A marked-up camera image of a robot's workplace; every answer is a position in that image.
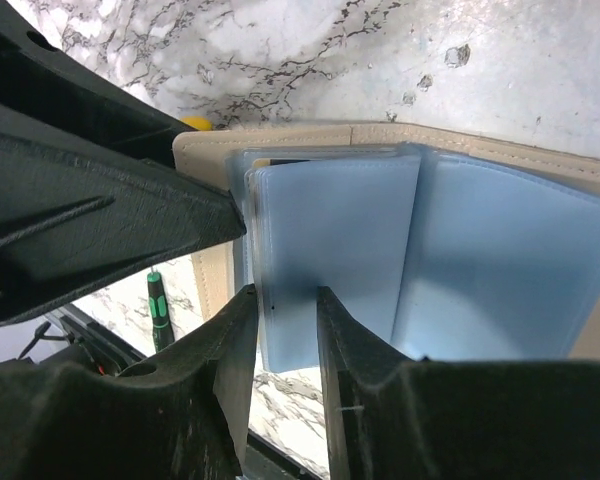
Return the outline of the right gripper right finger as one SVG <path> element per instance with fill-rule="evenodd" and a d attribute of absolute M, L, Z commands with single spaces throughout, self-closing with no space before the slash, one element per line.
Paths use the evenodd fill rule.
<path fill-rule="evenodd" d="M 317 291 L 335 479 L 600 479 L 600 362 L 412 360 Z"/>

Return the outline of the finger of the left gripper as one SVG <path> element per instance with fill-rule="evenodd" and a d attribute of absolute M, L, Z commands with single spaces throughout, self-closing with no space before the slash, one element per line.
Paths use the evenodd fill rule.
<path fill-rule="evenodd" d="M 174 170 L 0 133 L 0 327 L 244 232 L 229 193 Z"/>
<path fill-rule="evenodd" d="M 51 46 L 8 4 L 0 4 L 0 104 L 134 158 L 171 160 L 188 130 Z"/>

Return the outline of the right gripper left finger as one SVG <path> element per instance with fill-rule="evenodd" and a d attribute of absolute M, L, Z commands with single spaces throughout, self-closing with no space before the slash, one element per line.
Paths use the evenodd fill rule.
<path fill-rule="evenodd" d="M 0 363 L 0 479 L 232 479 L 243 470 L 257 296 L 117 376 Z"/>

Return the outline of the gold black credit card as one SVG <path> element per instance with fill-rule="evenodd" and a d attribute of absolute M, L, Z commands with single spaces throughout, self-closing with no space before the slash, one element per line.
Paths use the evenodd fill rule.
<path fill-rule="evenodd" d="M 251 164 L 251 169 L 265 168 L 269 166 L 280 166 L 293 163 L 308 162 L 308 159 L 301 158 L 257 158 Z"/>

